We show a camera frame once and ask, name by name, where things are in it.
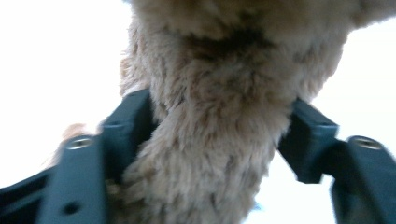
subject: plush toy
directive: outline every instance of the plush toy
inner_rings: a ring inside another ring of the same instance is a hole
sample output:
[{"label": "plush toy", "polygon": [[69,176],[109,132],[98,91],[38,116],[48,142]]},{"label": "plush toy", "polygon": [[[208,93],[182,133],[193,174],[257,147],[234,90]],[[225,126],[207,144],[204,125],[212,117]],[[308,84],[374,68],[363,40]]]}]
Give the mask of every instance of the plush toy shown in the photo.
[{"label": "plush toy", "polygon": [[241,223],[291,103],[332,75],[347,35],[395,0],[133,0],[121,94],[159,127],[123,175],[127,223]]}]

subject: white background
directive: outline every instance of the white background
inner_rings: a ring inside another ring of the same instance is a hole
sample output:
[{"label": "white background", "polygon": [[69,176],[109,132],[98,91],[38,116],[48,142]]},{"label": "white background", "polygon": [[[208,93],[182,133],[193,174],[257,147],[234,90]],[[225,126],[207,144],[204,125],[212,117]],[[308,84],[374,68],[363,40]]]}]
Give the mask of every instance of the white background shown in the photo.
[{"label": "white background", "polygon": [[[127,46],[121,0],[0,1],[0,188],[38,173],[64,129],[94,127],[119,104]],[[372,137],[396,151],[396,20],[350,35],[337,73],[313,102],[339,138]],[[328,188],[306,186],[276,156],[247,223],[334,223]]]}]

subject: fluffy fur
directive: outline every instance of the fluffy fur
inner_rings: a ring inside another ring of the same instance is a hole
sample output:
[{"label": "fluffy fur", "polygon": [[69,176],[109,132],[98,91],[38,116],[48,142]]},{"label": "fluffy fur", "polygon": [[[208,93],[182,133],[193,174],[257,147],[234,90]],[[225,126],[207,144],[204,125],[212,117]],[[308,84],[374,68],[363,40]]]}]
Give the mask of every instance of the fluffy fur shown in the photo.
[{"label": "fluffy fur", "polygon": [[394,0],[133,0],[121,94],[160,126],[124,174],[129,223],[240,223],[290,105],[318,94],[347,35]]}]

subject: metal screw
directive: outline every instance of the metal screw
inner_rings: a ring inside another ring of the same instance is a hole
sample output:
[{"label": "metal screw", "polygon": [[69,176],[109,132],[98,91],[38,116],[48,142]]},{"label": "metal screw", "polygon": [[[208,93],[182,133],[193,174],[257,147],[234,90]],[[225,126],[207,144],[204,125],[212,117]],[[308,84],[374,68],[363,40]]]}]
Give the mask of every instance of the metal screw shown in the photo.
[{"label": "metal screw", "polygon": [[360,147],[366,147],[374,150],[379,150],[382,148],[379,143],[368,138],[357,137],[354,139],[354,142]]},{"label": "metal screw", "polygon": [[90,138],[82,138],[76,141],[73,141],[69,144],[67,149],[74,150],[74,149],[81,149],[84,147],[88,147],[92,144],[92,140]]}]

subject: fur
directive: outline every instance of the fur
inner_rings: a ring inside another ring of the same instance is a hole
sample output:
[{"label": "fur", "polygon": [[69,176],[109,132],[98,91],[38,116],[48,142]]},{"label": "fur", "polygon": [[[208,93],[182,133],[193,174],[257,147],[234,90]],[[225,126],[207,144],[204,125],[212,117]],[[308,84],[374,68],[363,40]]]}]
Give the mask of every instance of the fur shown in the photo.
[{"label": "fur", "polygon": [[394,0],[133,0],[121,94],[160,123],[124,173],[128,223],[240,223],[290,106],[332,75],[347,35]]}]

